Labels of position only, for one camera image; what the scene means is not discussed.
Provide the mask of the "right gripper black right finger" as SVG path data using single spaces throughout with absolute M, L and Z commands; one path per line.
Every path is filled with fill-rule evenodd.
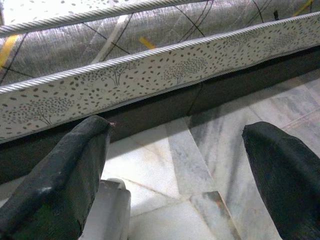
M 260 197 L 283 240 L 320 238 L 320 159 L 299 138 L 268 122 L 242 139 Z

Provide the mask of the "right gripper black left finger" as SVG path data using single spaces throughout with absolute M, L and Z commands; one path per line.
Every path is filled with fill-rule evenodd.
M 76 240 L 96 197 L 111 124 L 93 115 L 67 133 L 0 209 L 3 240 Z

